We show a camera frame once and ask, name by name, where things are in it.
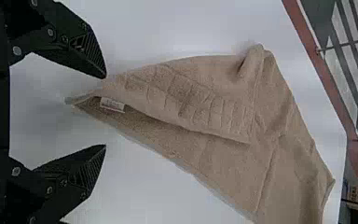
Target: beige towel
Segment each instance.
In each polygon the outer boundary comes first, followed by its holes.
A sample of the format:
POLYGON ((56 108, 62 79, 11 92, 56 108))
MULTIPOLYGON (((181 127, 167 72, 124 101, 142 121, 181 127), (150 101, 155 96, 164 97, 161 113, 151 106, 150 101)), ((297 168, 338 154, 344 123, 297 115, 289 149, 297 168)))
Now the beige towel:
POLYGON ((200 56, 104 80, 69 100, 149 145, 255 223, 321 223, 334 179, 271 52, 200 56), (100 107, 101 97, 126 104, 100 107))

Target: white tag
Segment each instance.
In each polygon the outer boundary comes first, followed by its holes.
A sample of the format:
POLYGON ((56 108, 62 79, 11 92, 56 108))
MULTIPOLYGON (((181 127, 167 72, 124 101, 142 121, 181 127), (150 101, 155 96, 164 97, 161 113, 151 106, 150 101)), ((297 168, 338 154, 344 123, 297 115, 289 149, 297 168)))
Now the white tag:
POLYGON ((101 97, 100 107, 102 108, 124 113, 124 106, 125 104, 121 102, 114 101, 107 97, 101 97))

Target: white table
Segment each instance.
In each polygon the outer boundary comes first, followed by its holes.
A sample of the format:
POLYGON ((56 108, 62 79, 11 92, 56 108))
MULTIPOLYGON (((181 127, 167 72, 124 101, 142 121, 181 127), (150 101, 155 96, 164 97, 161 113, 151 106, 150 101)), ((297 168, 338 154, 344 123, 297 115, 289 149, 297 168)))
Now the white table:
MULTIPOLYGON (((184 56, 275 53, 318 150, 337 183, 324 223, 337 223, 345 133, 280 0, 67 0, 89 22, 110 74, 184 56)), ((91 197, 71 223, 251 223, 191 175, 63 100, 97 79, 30 55, 11 68, 12 157, 29 168, 83 147, 108 145, 91 197)))

